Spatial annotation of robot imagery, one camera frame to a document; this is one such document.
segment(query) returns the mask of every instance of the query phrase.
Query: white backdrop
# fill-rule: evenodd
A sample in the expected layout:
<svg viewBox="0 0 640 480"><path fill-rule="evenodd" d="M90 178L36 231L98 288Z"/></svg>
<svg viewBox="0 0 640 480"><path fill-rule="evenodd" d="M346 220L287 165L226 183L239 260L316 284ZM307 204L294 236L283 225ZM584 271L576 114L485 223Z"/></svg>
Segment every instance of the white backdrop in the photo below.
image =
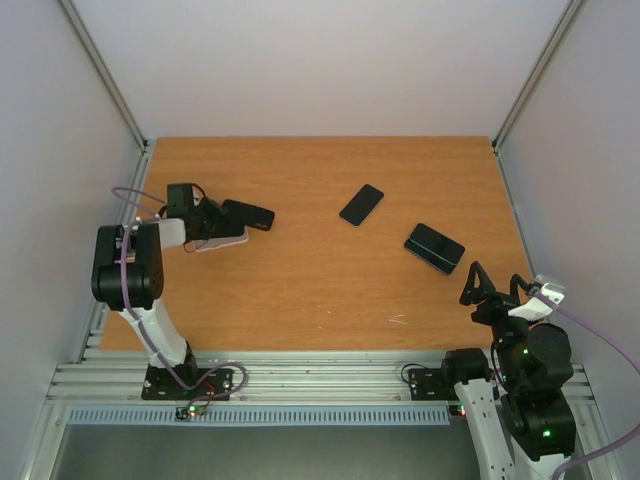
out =
<svg viewBox="0 0 640 480"><path fill-rule="evenodd" d="M589 1L507 138L507 178L539 273L567 307L640 357L640 2ZM640 378L584 329L569 329L615 440L640 421ZM618 452L640 478L640 439Z"/></svg>
<svg viewBox="0 0 640 480"><path fill-rule="evenodd" d="M137 148L57 2L0 2L0 64L0 477L17 479Z"/></svg>
<svg viewBox="0 0 640 480"><path fill-rule="evenodd" d="M565 0L76 0L147 137L494 136Z"/></svg>

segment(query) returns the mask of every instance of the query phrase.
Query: smartphone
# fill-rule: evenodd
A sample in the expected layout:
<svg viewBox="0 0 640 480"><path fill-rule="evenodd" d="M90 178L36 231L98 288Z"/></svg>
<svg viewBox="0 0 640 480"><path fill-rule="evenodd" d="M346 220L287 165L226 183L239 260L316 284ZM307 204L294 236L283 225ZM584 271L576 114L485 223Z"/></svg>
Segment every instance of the smartphone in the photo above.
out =
<svg viewBox="0 0 640 480"><path fill-rule="evenodd" d="M364 219L376 208L384 193L371 185L365 185L340 212L340 218L354 227L359 227Z"/></svg>
<svg viewBox="0 0 640 480"><path fill-rule="evenodd" d="M409 240L451 265L457 265L464 254L464 247L433 228L419 223L409 236Z"/></svg>
<svg viewBox="0 0 640 480"><path fill-rule="evenodd" d="M407 239L407 241L404 242L404 248L409 250L419 259L427 262L432 267L435 267L436 270L441 271L445 275L451 274L451 272L453 272L453 270L456 268L455 265L452 265L449 262L444 261L442 258L422 248L420 245L412 242L410 239Z"/></svg>
<svg viewBox="0 0 640 480"><path fill-rule="evenodd" d="M222 211L227 220L234 223L269 231L276 214L266 208L227 199L222 202Z"/></svg>

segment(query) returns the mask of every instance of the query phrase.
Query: wooden table surface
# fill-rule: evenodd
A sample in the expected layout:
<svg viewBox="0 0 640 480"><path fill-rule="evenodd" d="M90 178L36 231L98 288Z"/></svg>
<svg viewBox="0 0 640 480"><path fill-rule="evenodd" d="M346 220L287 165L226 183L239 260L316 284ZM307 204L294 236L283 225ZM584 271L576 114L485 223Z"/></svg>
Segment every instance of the wooden table surface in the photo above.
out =
<svg viewBox="0 0 640 480"><path fill-rule="evenodd" d="M145 190L180 182L276 212L246 244L163 252L165 305L196 350L486 348L458 304L469 265L503 291L529 275L485 137L159 139ZM365 183L385 196L356 228L338 212ZM418 222L466 247L452 275L403 248ZM111 313L101 348L142 346Z"/></svg>

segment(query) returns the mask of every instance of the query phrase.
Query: purple cable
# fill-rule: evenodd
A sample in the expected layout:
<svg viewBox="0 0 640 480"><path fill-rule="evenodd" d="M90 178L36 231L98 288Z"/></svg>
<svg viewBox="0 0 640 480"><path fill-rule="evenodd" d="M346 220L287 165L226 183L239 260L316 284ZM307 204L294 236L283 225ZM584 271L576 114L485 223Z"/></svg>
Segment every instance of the purple cable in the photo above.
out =
<svg viewBox="0 0 640 480"><path fill-rule="evenodd" d="M180 385L185 390L194 390L195 388L198 387L198 385L200 385L202 382L204 382L205 379L209 375L211 375L213 372L215 372L219 368L236 367L237 369L239 369L242 372L242 381L240 382L240 384L238 386L232 388L228 392L216 393L215 395L212 396L212 398L227 397L227 396L231 395L232 393L236 393L237 391L239 391L242 388L244 388L244 386L249 381L249 372L243 365L241 365L241 364L239 364L237 362L219 363L215 367L207 370L200 377L200 379L195 383L195 385L188 386L178 376L178 374L173 369L173 367L169 364L168 360L164 357L164 355L162 355L162 353L160 353L160 351L158 350L156 345L153 343L153 341L149 337L149 334L147 333L147 330L144 327L143 323L140 321L140 316L131 307L131 299L129 298L129 288L128 288L128 284L127 284L127 250L129 248L129 239L131 237L131 232L133 231L133 228L138 226L138 225L141 225L141 224L142 224L141 221L134 220L129 225L127 225L127 227L124 230L124 235L122 236L122 245L120 247L121 248L121 252L120 252L120 284L121 284L121 287L122 287L122 301L124 303L124 308L127 310L129 315L131 315L134 318L134 320L137 321L138 330L140 331L140 335L142 336L142 338L144 338L145 343L149 346L151 351L155 355L157 355L158 360L160 360L160 363L162 363L162 365L168 370L168 372L171 374L171 376L174 378L174 380L178 383L178 385Z"/></svg>
<svg viewBox="0 0 640 480"><path fill-rule="evenodd" d="M151 200L155 200L156 202L160 202L163 205L167 202L165 202L164 200L162 200L161 198L156 197L155 195L151 195L150 193L147 192L143 192L142 190L136 190L135 188L129 188L129 187L113 187L111 189L111 193L113 193L117 198L119 198L120 200L122 200L125 203L128 203L129 205L133 205L134 207L137 207L140 210L144 210L145 212L156 216L158 213L153 211L151 208L145 207L144 205L140 205L137 202L134 202L133 200L129 200L127 197L125 197L124 195L120 195L118 192L131 192L131 193L136 193L138 195L142 195L143 197L147 197L150 198Z"/></svg>
<svg viewBox="0 0 640 480"><path fill-rule="evenodd" d="M638 374L640 374L640 362L638 362L638 360L636 360L629 353L627 353L626 349L622 345L620 345L616 340L611 338L606 332L604 332L603 330L600 330L598 327L595 327L595 326L591 325L590 323L588 323L584 319L580 318L579 316L575 315L574 313L570 312L569 310L566 310L564 307L556 305L555 303L553 303L551 300L549 300L547 297L545 297L544 295L542 295L540 293L537 293L535 295L535 297L538 300L540 300L542 303L544 303L545 305L547 305L547 306L551 307L553 310L561 313L562 315L564 315L568 319L573 320L578 325L586 328L591 333L593 333L594 335L600 337L602 340L607 342L620 355L622 355L624 358L626 358L627 361L633 366L633 368L636 369L636 372L638 372ZM627 443L629 443L631 440L636 438L638 435L640 435L640 423L638 423L638 425L636 425L635 428L633 430L631 430L629 433L627 433L625 436L623 436L622 438L619 438L618 440L616 440L615 442L607 445L606 447L602 447L602 448L600 448L600 449L598 449L598 450L596 450L594 452L591 452L591 453L589 453L587 455L584 455L584 456L582 456L580 458L576 458L575 460L571 460L571 461L569 461L567 463L564 463L564 464L560 465L556 469L556 471L553 472L553 475L551 476L551 480L558 480L560 478L560 475L562 475L567 470L569 470L571 468L574 468L574 467L577 467L578 465L582 465L583 463L586 463L586 462L588 462L590 460L593 460L594 458L598 458L598 457L601 457L602 455L606 455L607 453L613 452L617 448L620 448L623 445L626 445Z"/></svg>

